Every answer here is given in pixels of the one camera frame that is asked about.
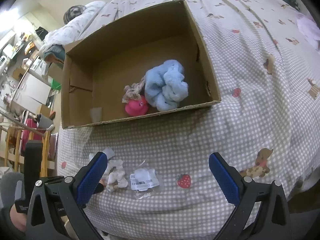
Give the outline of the person's left hand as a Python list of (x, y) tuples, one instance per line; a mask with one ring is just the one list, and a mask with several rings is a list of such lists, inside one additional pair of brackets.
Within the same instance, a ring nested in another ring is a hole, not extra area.
[(10, 209), (10, 219), (17, 230), (20, 232), (26, 231), (27, 215), (24, 213), (18, 213), (15, 205), (13, 205)]

